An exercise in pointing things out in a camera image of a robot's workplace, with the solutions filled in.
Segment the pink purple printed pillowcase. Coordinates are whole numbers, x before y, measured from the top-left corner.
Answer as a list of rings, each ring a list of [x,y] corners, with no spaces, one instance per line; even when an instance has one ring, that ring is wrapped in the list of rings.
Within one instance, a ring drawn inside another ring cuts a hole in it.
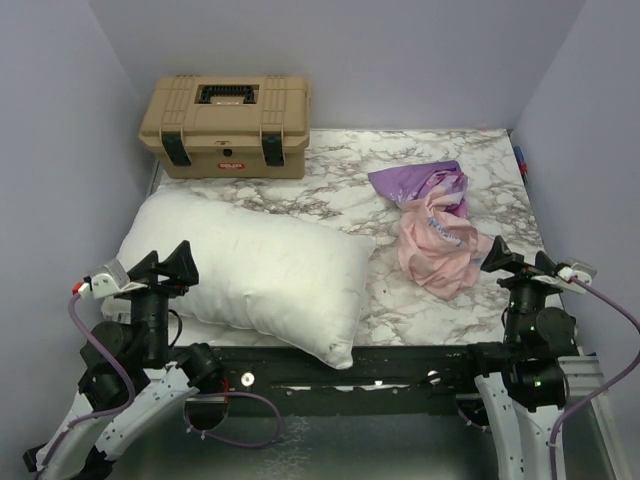
[[[470,288],[493,238],[468,220],[468,177],[455,160],[392,167],[368,174],[377,194],[401,210],[401,270],[432,295],[450,300]]]

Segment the white pillow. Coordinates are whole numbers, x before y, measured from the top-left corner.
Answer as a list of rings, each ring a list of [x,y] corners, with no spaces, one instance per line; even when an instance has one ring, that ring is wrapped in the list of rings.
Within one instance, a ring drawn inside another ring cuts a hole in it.
[[[273,336],[337,370],[352,366],[373,238],[163,190],[141,205],[116,257],[131,269],[182,241],[199,282],[171,301],[179,314]]]

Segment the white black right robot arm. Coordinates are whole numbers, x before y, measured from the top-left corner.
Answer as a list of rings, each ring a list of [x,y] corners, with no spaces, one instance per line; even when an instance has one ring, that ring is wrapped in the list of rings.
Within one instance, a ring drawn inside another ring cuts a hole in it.
[[[570,284],[543,252],[529,264],[496,237],[482,271],[507,272],[499,280],[509,293],[503,312],[504,337],[471,347],[459,367],[461,383],[479,391],[494,441],[502,479],[564,479],[561,429],[568,381],[560,365],[577,355],[576,320],[547,299]]]

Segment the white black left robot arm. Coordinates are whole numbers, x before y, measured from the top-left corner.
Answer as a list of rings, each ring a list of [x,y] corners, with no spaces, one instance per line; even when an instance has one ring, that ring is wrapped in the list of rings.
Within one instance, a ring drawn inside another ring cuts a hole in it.
[[[112,260],[74,286],[68,312],[85,338],[85,370],[55,434],[23,455],[35,478],[105,479],[132,441],[170,408],[221,392],[223,367],[208,344],[170,344],[169,302],[198,282],[191,246],[182,241],[166,259],[151,251],[131,269]],[[87,328],[76,305],[88,298],[128,301],[128,322]]]

